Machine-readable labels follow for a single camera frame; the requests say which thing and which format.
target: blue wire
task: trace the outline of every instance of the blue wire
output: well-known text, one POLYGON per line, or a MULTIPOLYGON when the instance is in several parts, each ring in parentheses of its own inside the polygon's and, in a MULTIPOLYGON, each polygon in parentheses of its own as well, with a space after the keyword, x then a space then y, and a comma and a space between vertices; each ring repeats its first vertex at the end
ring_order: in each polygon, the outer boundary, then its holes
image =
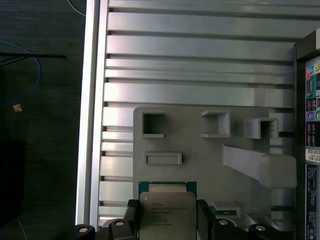
MULTIPOLYGON (((25 49, 25 48, 23 48, 21 46, 18 46, 16 44, 13 44, 13 43, 10 43, 10 42, 7 42, 7 41, 2 41, 2 40, 0 40, 0 43, 8 44, 10 46, 13 46, 13 47, 16 47, 16 48, 19 48, 19 49, 25 51, 27 54, 31 54, 31 52, 29 52, 27 49, 25 49)), ((37 78, 36 83, 33 86, 33 88, 30 91, 28 91, 26 94, 24 94, 24 95, 22 95, 20 97, 17 97, 16 99, 13 99, 12 101, 1 103, 0 107, 5 107, 5 106, 12 105, 12 104, 16 103, 17 101, 19 101, 21 99, 24 99, 25 97, 29 96, 30 94, 32 94, 37 89, 37 87, 39 85, 39 82, 40 82, 40 78, 41 78, 41 67, 40 67, 40 63, 39 63, 38 59, 36 57, 33 57, 33 59, 35 60, 35 62, 37 64, 37 67, 38 67, 38 78, 37 78)))

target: printed label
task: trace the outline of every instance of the printed label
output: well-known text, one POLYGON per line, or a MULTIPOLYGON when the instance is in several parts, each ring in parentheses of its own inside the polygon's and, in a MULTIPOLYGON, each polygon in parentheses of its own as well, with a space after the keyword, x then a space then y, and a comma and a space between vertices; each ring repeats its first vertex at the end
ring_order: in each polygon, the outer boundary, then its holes
POLYGON ((305 150, 305 159, 319 163, 320 162, 320 150, 306 149, 305 150))
POLYGON ((305 166, 305 239, 317 237, 318 209, 318 166, 305 166))
POLYGON ((314 65, 314 74, 320 73, 320 62, 314 65))

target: dark floor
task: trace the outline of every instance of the dark floor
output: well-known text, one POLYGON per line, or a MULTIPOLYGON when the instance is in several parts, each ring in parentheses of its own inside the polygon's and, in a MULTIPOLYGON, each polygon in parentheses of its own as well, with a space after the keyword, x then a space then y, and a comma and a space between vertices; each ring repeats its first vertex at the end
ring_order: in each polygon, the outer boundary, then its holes
MULTIPOLYGON (((84 0, 73 3, 85 12, 84 0)), ((40 84, 18 102, 22 112, 0 107, 1 128, 26 146, 20 221, 28 240, 53 239, 74 225, 84 33, 85 17, 67 0, 0 1, 0 40, 67 57, 39 59, 40 84)), ((0 43, 0 52, 18 51, 0 43)), ((30 90, 37 74, 33 59, 0 68, 0 105, 30 90)), ((23 239, 17 219, 0 228, 0 240, 23 239)))

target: colorful label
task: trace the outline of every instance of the colorful label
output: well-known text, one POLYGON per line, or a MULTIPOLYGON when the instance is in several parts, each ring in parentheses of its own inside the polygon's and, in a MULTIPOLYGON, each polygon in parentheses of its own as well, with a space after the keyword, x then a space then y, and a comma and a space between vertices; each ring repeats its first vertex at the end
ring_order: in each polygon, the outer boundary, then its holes
MULTIPOLYGON (((318 148, 320 150, 320 61, 307 65, 305 69, 305 128, 306 150, 318 152, 318 148)), ((306 151, 306 160, 319 162, 315 160, 317 157, 312 156, 306 151)))

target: small tan object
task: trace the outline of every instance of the small tan object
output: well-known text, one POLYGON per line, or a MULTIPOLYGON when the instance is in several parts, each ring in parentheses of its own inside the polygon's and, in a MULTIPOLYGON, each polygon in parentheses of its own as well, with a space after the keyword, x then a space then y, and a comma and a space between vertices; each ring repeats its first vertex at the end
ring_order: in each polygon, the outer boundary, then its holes
POLYGON ((17 104, 13 106, 13 111, 17 114, 19 112, 22 112, 21 104, 17 104))

